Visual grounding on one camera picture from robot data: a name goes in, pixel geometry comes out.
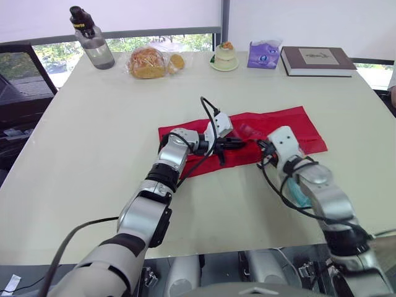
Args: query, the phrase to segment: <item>white plate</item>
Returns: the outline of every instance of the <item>white plate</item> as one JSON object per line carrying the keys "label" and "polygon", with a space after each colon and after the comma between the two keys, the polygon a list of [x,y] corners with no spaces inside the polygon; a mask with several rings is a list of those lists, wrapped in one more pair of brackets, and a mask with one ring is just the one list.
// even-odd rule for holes
{"label": "white plate", "polygon": [[210,61],[209,61],[209,64],[211,65],[211,67],[212,67],[213,69],[216,69],[216,70],[218,70],[218,71],[232,71],[232,70],[235,70],[236,68],[238,68],[238,66],[239,66],[239,60],[238,60],[237,58],[235,58],[235,60],[236,60],[235,66],[232,67],[232,68],[229,68],[229,69],[219,68],[219,67],[217,67],[217,66],[215,65],[215,63],[211,63]]}

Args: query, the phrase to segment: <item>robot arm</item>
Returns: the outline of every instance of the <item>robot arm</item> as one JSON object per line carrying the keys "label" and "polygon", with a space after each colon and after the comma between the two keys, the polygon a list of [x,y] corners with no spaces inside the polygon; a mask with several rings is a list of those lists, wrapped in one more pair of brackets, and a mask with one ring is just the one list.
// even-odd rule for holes
{"label": "robot arm", "polygon": [[[233,130],[225,113],[216,113],[214,120],[219,137]],[[50,297],[121,297],[134,291],[147,249],[160,245],[168,229],[169,205],[187,156],[203,155],[215,142],[211,123],[203,134],[183,128],[172,133],[189,146],[174,134],[168,136],[152,169],[121,212],[117,235],[97,246],[50,291]]]}
{"label": "robot arm", "polygon": [[303,158],[290,127],[278,128],[268,138],[269,150],[276,151],[279,175],[291,176],[299,184],[303,194],[310,199],[315,215],[335,220],[318,222],[334,266],[340,271],[333,279],[338,295],[392,293],[392,287],[368,245],[368,235],[359,226],[348,196],[336,185],[331,171]]}

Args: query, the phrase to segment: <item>white table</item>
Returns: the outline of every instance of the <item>white table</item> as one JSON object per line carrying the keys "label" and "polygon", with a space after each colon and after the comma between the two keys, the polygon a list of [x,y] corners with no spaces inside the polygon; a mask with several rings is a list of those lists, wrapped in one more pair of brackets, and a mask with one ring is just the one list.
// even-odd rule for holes
{"label": "white table", "polygon": [[[222,111],[262,113],[303,105],[326,141],[327,165],[361,224],[395,227],[395,119],[356,73],[287,77],[240,66],[217,72],[211,53],[187,55],[175,77],[137,80],[84,56],[48,107],[0,190],[0,263],[48,264],[76,225],[117,216],[157,155],[157,127],[205,118],[199,97]],[[163,244],[147,257],[323,243],[315,220],[283,206],[255,165],[188,179],[174,195]],[[76,263],[114,235],[115,222],[80,231],[63,262]]]}

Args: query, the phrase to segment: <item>book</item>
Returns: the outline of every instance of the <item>book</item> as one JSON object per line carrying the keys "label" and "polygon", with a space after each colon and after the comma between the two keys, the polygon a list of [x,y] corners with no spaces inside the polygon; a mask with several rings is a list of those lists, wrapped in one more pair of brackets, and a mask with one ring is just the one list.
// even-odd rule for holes
{"label": "book", "polygon": [[356,71],[342,48],[284,46],[280,56],[288,76],[351,77]]}

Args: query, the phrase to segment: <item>white wall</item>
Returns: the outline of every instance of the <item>white wall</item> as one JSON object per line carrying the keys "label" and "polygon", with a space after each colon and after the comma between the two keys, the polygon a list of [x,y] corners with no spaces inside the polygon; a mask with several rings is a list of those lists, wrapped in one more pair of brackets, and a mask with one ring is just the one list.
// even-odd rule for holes
{"label": "white wall", "polygon": [[0,0],[0,42],[74,34],[78,5],[104,32],[220,26],[221,0]]}
{"label": "white wall", "polygon": [[396,0],[231,0],[228,39],[339,46],[354,58],[396,58]]}

